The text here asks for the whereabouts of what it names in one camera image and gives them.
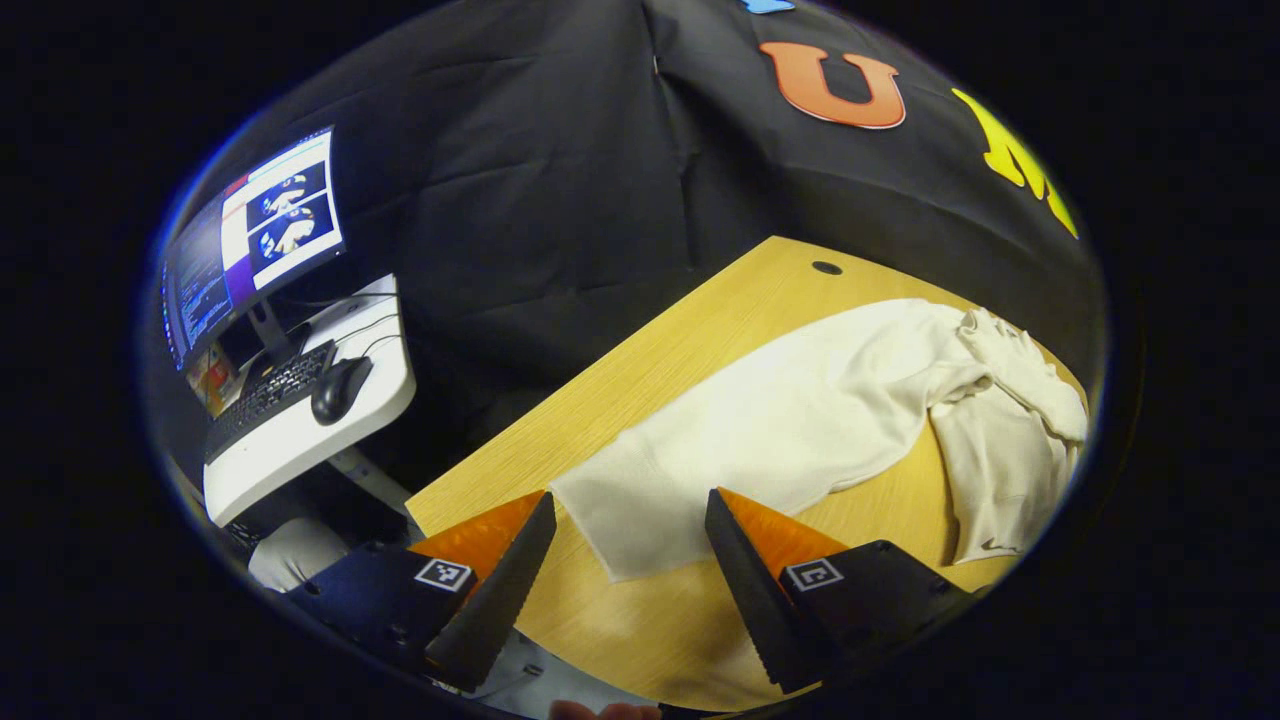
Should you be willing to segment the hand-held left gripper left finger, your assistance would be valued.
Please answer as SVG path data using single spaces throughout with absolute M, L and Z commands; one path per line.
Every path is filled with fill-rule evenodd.
M 489 675 L 557 529 L 545 489 L 408 548 L 366 543 L 287 593 L 365 655 L 458 691 Z

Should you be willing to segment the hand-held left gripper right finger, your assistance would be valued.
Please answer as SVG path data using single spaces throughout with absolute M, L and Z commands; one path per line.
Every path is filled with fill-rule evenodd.
M 847 546 L 724 487 L 704 529 L 769 680 L 791 693 L 873 673 L 979 596 L 887 539 Z

